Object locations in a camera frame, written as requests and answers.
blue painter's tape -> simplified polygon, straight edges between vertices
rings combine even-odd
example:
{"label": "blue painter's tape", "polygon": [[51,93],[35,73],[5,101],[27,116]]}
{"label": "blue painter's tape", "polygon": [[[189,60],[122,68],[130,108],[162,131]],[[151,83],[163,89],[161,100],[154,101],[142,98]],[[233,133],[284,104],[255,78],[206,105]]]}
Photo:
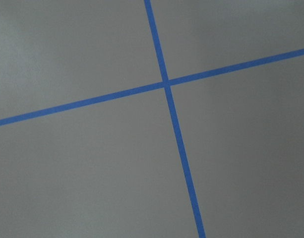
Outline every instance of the blue painter's tape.
{"label": "blue painter's tape", "polygon": [[283,54],[279,54],[279,55],[275,55],[275,56],[269,56],[269,57],[265,57],[265,58],[261,58],[261,59],[256,59],[256,60],[252,60],[252,61],[248,61],[248,62],[244,62],[244,63],[233,64],[230,66],[217,68],[217,69],[213,69],[213,70],[209,70],[209,71],[205,71],[205,72],[201,72],[201,73],[196,73],[196,74],[192,74],[192,75],[188,75],[188,76],[174,78],[174,79],[170,80],[170,85],[186,83],[186,82],[190,82],[190,81],[194,81],[194,80],[199,80],[199,79],[203,79],[203,78],[216,76],[219,74],[230,73],[230,72],[234,72],[234,71],[238,71],[238,70],[242,70],[242,69],[246,69],[246,68],[252,68],[252,67],[256,67],[259,65],[267,64],[267,63],[287,60],[287,59],[291,59],[291,58],[295,58],[295,57],[299,57],[299,56],[304,56],[304,49],[297,50],[297,51],[291,51],[291,52],[287,52],[287,53],[283,53]]}
{"label": "blue painter's tape", "polygon": [[75,109],[75,108],[81,108],[81,107],[85,107],[85,106],[88,106],[91,104],[101,103],[101,102],[105,102],[105,101],[109,101],[109,100],[113,100],[113,99],[117,99],[117,98],[122,98],[122,97],[130,96],[130,95],[134,95],[134,94],[152,91],[152,90],[160,89],[163,87],[164,87],[163,82],[158,82],[158,83],[153,83],[153,84],[149,84],[149,85],[142,86],[142,87],[137,87],[137,88],[132,88],[132,89],[124,90],[124,91],[119,91],[116,93],[106,94],[106,95],[95,97],[95,98],[89,98],[89,99],[85,99],[85,100],[81,100],[81,101],[77,101],[77,102],[73,102],[73,103],[68,103],[68,104],[64,104],[64,105],[60,105],[60,106],[56,106],[56,107],[52,107],[52,108],[46,108],[46,109],[42,109],[39,111],[25,113],[25,114],[21,114],[21,115],[10,117],[10,118],[4,118],[4,119],[0,119],[0,126],[19,122],[22,120],[28,120],[28,119],[38,118],[38,117],[42,117],[42,116],[46,116],[46,115],[50,115],[50,114],[54,114],[54,113],[59,113],[59,112],[63,112],[63,111],[67,111],[67,110],[71,110],[71,109]]}
{"label": "blue painter's tape", "polygon": [[168,104],[168,108],[169,108],[171,119],[172,119],[177,147],[178,147],[178,151],[179,151],[181,162],[182,162],[182,169],[183,169],[183,173],[185,176],[185,181],[186,181],[186,185],[187,185],[187,189],[188,189],[188,193],[189,193],[189,198],[190,198],[194,218],[196,221],[198,235],[199,235],[199,238],[205,238],[206,237],[205,230],[204,230],[203,223],[202,223],[202,218],[201,218],[201,214],[200,214],[200,210],[199,210],[199,206],[198,206],[196,192],[195,192],[194,185],[192,182],[192,177],[191,177],[191,172],[190,172],[190,168],[189,168],[189,164],[188,164],[186,150],[185,150],[185,146],[184,146],[183,139],[182,139],[182,132],[181,132],[181,128],[180,128],[180,124],[179,124],[179,120],[178,120],[178,116],[177,116],[177,112],[176,112],[176,108],[175,108],[175,103],[174,103],[174,98],[172,95],[171,86],[169,84],[169,79],[168,79],[168,75],[167,75],[165,60],[163,57],[162,47],[161,47],[161,43],[159,40],[157,28],[156,28],[153,9],[152,9],[150,0],[144,0],[144,2],[145,2],[146,13],[147,13],[147,17],[148,17],[148,21],[150,24],[152,37],[153,37],[157,61],[158,61],[158,65],[159,65],[159,68],[161,71],[162,80],[164,82],[164,89],[165,89],[167,104]]}

gray surface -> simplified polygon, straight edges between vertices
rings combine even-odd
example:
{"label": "gray surface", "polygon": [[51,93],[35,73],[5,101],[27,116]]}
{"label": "gray surface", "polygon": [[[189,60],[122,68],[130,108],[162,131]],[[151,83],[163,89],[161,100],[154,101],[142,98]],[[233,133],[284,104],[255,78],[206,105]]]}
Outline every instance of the gray surface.
{"label": "gray surface", "polygon": [[[304,48],[304,0],[153,0],[169,77]],[[0,119],[161,81],[142,0],[0,1]],[[173,87],[209,238],[304,238],[304,57]],[[0,127],[0,238],[197,237],[164,92]]]}
{"label": "gray surface", "polygon": [[153,0],[170,78],[304,48],[304,0]]}
{"label": "gray surface", "polygon": [[209,238],[304,238],[304,57],[172,88]]}
{"label": "gray surface", "polygon": [[141,0],[0,1],[0,119],[160,80]]}
{"label": "gray surface", "polygon": [[165,100],[0,127],[0,238],[197,237]]}

blue tape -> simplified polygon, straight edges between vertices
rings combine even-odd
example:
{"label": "blue tape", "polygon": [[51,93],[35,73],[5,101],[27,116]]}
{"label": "blue tape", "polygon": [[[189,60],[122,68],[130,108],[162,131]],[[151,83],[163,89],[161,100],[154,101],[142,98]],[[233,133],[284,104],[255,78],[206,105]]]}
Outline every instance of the blue tape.
{"label": "blue tape", "polygon": [[158,83],[153,83],[153,84],[149,84],[149,85],[142,86],[142,87],[137,87],[137,88],[127,89],[124,91],[106,94],[106,95],[95,97],[95,98],[89,98],[89,99],[85,99],[85,100],[81,100],[81,101],[77,101],[77,102],[73,102],[73,103],[68,103],[68,104],[64,104],[64,105],[60,105],[60,106],[56,106],[56,107],[52,107],[52,108],[46,108],[46,109],[42,109],[39,111],[25,113],[25,114],[21,114],[21,115],[10,117],[10,118],[4,118],[4,119],[0,119],[0,126],[19,122],[22,120],[28,120],[28,119],[38,118],[38,117],[42,117],[42,116],[46,116],[46,115],[50,115],[50,114],[54,114],[54,113],[59,113],[59,112],[63,112],[63,111],[67,111],[67,110],[71,110],[71,109],[75,109],[75,108],[81,108],[81,107],[85,107],[85,106],[88,106],[91,104],[110,101],[113,99],[122,98],[122,97],[139,94],[139,93],[143,93],[143,92],[147,92],[147,91],[152,91],[152,90],[160,89],[163,87],[164,87],[163,82],[158,82]]}
{"label": "blue tape", "polygon": [[201,214],[200,214],[200,210],[199,210],[199,206],[198,206],[196,192],[195,192],[194,185],[192,182],[192,177],[191,177],[191,173],[190,173],[186,150],[185,150],[185,146],[184,146],[183,139],[182,139],[182,132],[181,132],[181,128],[180,128],[180,124],[179,124],[179,120],[178,120],[178,116],[177,116],[177,112],[176,112],[176,108],[175,108],[175,103],[174,103],[174,98],[172,95],[170,82],[169,82],[168,75],[167,75],[167,70],[166,70],[166,65],[165,65],[165,61],[164,61],[164,57],[163,57],[161,43],[159,40],[157,28],[156,28],[153,9],[152,9],[150,0],[144,0],[144,2],[145,2],[146,13],[147,13],[147,17],[148,17],[148,21],[150,24],[152,37],[153,37],[157,61],[158,61],[158,65],[159,65],[159,68],[161,71],[162,80],[164,82],[164,89],[165,89],[167,104],[168,104],[168,108],[169,108],[171,119],[172,119],[172,124],[173,124],[173,128],[174,128],[178,151],[179,151],[181,162],[182,162],[182,169],[183,169],[183,173],[185,176],[185,181],[186,181],[186,185],[187,185],[187,189],[188,189],[188,193],[189,193],[189,198],[190,198],[194,218],[196,221],[198,235],[199,235],[199,238],[205,238],[206,237],[205,230],[204,230],[203,223],[202,223],[202,218],[201,218]]}
{"label": "blue tape", "polygon": [[244,62],[244,63],[233,64],[230,66],[217,68],[217,69],[213,69],[213,70],[209,70],[209,71],[205,71],[205,72],[201,72],[201,73],[196,73],[196,74],[192,74],[192,75],[188,75],[188,76],[174,78],[174,79],[170,80],[170,85],[176,85],[176,84],[186,83],[186,82],[190,82],[190,81],[194,81],[194,80],[204,79],[204,78],[216,76],[219,74],[230,73],[230,72],[234,72],[234,71],[238,71],[238,70],[242,70],[242,69],[246,69],[246,68],[252,68],[252,67],[259,66],[259,65],[273,63],[273,62],[277,62],[277,61],[281,61],[281,60],[287,60],[287,59],[291,59],[291,58],[299,57],[299,56],[304,56],[304,49],[297,50],[297,51],[291,51],[291,52],[287,52],[287,53],[283,53],[283,54],[279,54],[279,55],[275,55],[275,56],[269,56],[269,57],[265,57],[265,58],[261,58],[261,59],[256,59],[256,60],[252,60],[252,61],[248,61],[248,62]]}

blue line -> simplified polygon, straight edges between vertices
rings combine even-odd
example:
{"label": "blue line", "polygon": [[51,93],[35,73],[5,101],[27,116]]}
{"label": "blue line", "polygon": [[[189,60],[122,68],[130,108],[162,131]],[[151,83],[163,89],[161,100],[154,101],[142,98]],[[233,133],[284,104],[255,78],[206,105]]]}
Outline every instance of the blue line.
{"label": "blue line", "polygon": [[172,90],[171,90],[170,82],[169,82],[168,75],[167,75],[167,70],[166,70],[166,65],[165,65],[165,61],[164,61],[164,57],[163,57],[161,43],[159,40],[157,28],[156,28],[153,9],[152,9],[150,0],[144,0],[144,2],[145,2],[148,21],[149,21],[150,28],[151,28],[151,33],[152,33],[152,37],[153,37],[158,65],[159,65],[159,68],[161,71],[162,80],[164,82],[164,89],[165,89],[167,104],[168,104],[168,108],[169,108],[171,119],[172,119],[176,142],[177,142],[177,146],[178,146],[178,150],[179,150],[179,154],[180,154],[180,158],[181,158],[181,162],[182,162],[182,169],[183,169],[183,173],[185,176],[186,185],[188,188],[189,198],[190,198],[194,218],[196,221],[198,235],[199,235],[199,238],[206,238],[205,230],[203,227],[202,218],[201,218],[201,214],[200,214],[200,210],[199,210],[199,206],[198,206],[197,196],[196,196],[196,192],[195,192],[194,185],[192,182],[192,177],[191,177],[191,173],[190,173],[186,150],[185,150],[185,146],[184,146],[183,139],[182,139],[182,132],[181,132],[181,128],[180,128],[180,124],[179,124],[179,120],[178,120],[178,116],[177,116],[177,112],[176,112],[176,108],[175,108]]}
{"label": "blue line", "polygon": [[246,68],[252,68],[252,67],[259,66],[259,65],[273,63],[273,62],[277,62],[277,61],[281,61],[281,60],[287,60],[287,59],[291,59],[291,58],[295,58],[295,57],[299,57],[299,56],[304,56],[304,49],[297,50],[297,51],[291,51],[291,52],[287,52],[287,53],[283,53],[283,54],[279,54],[279,55],[275,55],[275,56],[269,56],[269,57],[265,57],[265,58],[261,58],[261,59],[256,59],[256,60],[252,60],[252,61],[248,61],[248,62],[233,64],[230,66],[217,68],[217,69],[213,69],[213,70],[209,70],[209,71],[205,71],[205,72],[201,72],[201,73],[196,73],[196,74],[192,74],[192,75],[188,75],[188,76],[174,78],[174,79],[170,80],[170,85],[191,82],[194,80],[208,78],[208,77],[216,76],[219,74],[230,73],[230,72],[234,72],[234,71],[238,71],[238,70],[242,70],[242,69],[246,69]]}
{"label": "blue line", "polygon": [[60,106],[56,106],[56,107],[52,107],[52,108],[46,108],[46,109],[42,109],[39,111],[25,113],[25,114],[17,115],[17,116],[10,117],[10,118],[4,118],[4,119],[0,119],[0,126],[19,122],[22,120],[28,120],[28,119],[38,118],[38,117],[42,117],[42,116],[46,116],[46,115],[50,115],[50,114],[54,114],[54,113],[59,113],[59,112],[63,112],[63,111],[67,111],[67,110],[71,110],[71,109],[75,109],[75,108],[81,108],[81,107],[85,107],[85,106],[88,106],[91,104],[101,103],[101,102],[105,102],[105,101],[109,101],[109,100],[113,100],[113,99],[117,99],[117,98],[122,98],[122,97],[130,96],[130,95],[134,95],[134,94],[152,91],[152,90],[160,89],[163,87],[164,87],[164,83],[158,82],[158,83],[153,83],[153,84],[149,84],[149,85],[142,86],[142,87],[137,87],[137,88],[127,89],[124,91],[106,94],[106,95],[95,97],[95,98],[89,98],[89,99],[85,99],[85,100],[81,100],[81,101],[77,101],[77,102],[73,102],[73,103],[68,103],[68,104],[64,104],[64,105],[60,105]]}

floor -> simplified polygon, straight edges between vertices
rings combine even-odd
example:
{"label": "floor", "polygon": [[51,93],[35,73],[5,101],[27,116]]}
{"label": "floor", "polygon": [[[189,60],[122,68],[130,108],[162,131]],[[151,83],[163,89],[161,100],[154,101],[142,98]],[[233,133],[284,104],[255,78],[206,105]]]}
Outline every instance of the floor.
{"label": "floor", "polygon": [[304,238],[304,0],[0,1],[0,238]]}

